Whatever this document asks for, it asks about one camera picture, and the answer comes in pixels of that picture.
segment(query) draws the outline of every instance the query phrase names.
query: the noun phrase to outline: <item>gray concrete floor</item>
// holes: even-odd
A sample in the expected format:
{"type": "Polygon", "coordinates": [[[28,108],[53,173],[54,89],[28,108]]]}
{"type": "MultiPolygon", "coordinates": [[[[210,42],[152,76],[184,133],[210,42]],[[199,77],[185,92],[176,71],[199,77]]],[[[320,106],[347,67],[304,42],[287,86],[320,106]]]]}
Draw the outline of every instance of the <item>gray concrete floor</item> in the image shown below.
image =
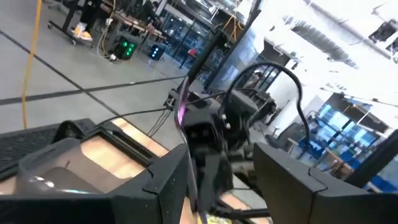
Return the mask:
{"type": "MultiPolygon", "coordinates": [[[[0,7],[0,30],[23,47],[29,49],[34,30],[36,1],[2,0],[0,7]]],[[[136,52],[129,63],[113,64],[96,55],[94,50],[76,45],[58,30],[48,29],[47,22],[53,20],[62,24],[65,15],[47,9],[43,4],[37,56],[66,78],[82,88],[93,88],[121,83],[139,82],[165,77],[177,77],[187,71],[178,69],[173,60],[154,62],[145,55],[136,52]]],[[[73,18],[72,25],[78,17],[73,18]]],[[[29,54],[4,35],[0,35],[0,102],[4,99],[22,95],[22,82],[29,54]]],[[[78,90],[75,85],[62,77],[44,63],[35,59],[30,75],[28,96],[78,90]]],[[[68,96],[35,100],[27,103],[28,127],[60,123],[66,119],[90,118],[94,122],[114,116],[112,112],[98,103],[108,105],[119,114],[161,108],[167,93],[175,88],[182,79],[168,80],[144,85],[95,91],[92,95],[79,93],[68,96]]],[[[147,132],[160,116],[160,112],[125,117],[139,129],[147,132]]],[[[0,133],[22,129],[22,110],[20,103],[0,104],[0,133]]],[[[154,136],[165,147],[172,149],[182,142],[174,128],[172,116],[154,136]]],[[[237,187],[243,187],[234,180],[237,187]]],[[[256,208],[265,207],[264,201],[250,191],[235,191],[244,202],[256,208]]]]}

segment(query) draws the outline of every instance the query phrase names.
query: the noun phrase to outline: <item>ceiling duct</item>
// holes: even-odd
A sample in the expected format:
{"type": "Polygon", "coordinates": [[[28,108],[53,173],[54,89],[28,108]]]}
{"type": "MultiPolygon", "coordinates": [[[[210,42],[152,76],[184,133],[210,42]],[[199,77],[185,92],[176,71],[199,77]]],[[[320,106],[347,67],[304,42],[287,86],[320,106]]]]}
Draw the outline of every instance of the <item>ceiling duct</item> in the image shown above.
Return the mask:
{"type": "Polygon", "coordinates": [[[304,20],[296,20],[292,16],[285,17],[284,21],[285,25],[293,27],[293,32],[320,49],[323,53],[329,55],[328,60],[331,62],[343,62],[350,67],[358,69],[358,64],[342,46],[331,40],[326,34],[311,25],[311,23],[304,20]]]}

